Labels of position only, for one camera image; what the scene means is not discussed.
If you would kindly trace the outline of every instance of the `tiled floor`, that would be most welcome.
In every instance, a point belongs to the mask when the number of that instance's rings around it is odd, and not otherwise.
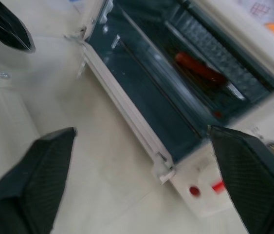
[[[152,162],[93,73],[87,69],[75,80],[79,50],[61,37],[74,30],[73,9],[52,9],[51,0],[3,2],[26,24],[37,48],[25,69],[8,71],[39,133],[78,128],[53,233],[218,233],[221,224],[196,220],[171,185],[154,179]]]

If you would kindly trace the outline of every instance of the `floor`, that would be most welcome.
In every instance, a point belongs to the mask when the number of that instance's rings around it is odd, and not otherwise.
[[[217,233],[196,220],[152,162],[90,69],[76,80],[79,47],[63,39],[77,12],[64,0],[3,0],[32,33],[37,51],[6,67],[39,133],[76,126],[78,136],[54,234]]]

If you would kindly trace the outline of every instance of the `toaster oven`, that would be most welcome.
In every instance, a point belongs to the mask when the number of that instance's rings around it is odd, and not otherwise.
[[[101,0],[84,19],[81,69],[198,217],[234,212],[208,126],[274,147],[274,34],[258,18],[237,1]]]

